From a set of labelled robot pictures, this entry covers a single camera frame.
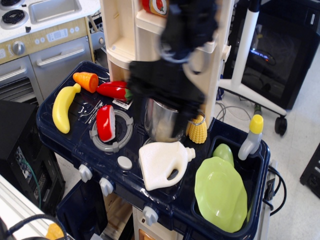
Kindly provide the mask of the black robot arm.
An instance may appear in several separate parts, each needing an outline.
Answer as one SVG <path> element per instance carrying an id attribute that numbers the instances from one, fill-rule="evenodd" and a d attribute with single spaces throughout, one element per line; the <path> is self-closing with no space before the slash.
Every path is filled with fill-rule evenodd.
<path id="1" fill-rule="evenodd" d="M 213 40 L 218 24 L 213 0 L 172 0 L 155 61 L 132 61 L 128 87 L 134 100 L 146 100 L 144 128 L 154 142 L 184 138 L 200 113 L 204 93 L 186 76 L 192 52 Z"/>

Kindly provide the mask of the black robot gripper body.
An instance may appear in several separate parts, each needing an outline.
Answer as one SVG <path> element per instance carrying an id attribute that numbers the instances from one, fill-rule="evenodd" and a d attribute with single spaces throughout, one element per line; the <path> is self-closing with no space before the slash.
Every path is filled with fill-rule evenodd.
<path id="1" fill-rule="evenodd" d="M 204 93 L 186 76 L 179 63 L 164 59 L 132 61 L 127 86 L 134 99 L 150 98 L 177 110 L 186 118 L 195 118 L 205 101 Z"/>

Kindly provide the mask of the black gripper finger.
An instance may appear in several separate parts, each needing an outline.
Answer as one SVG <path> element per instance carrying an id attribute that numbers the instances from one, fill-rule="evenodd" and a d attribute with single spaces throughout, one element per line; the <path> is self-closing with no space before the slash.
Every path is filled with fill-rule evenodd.
<path id="1" fill-rule="evenodd" d="M 135 125 L 140 132 L 145 133 L 145 115 L 147 98 L 136 92 L 132 93 L 132 114 Z"/>
<path id="2" fill-rule="evenodd" d="M 175 118 L 173 127 L 173 137 L 176 140 L 183 140 L 186 136 L 187 129 L 189 125 L 195 125 L 194 120 L 198 116 L 198 110 L 195 108 L 190 108 L 183 106 L 178 109 L 177 117 Z"/>

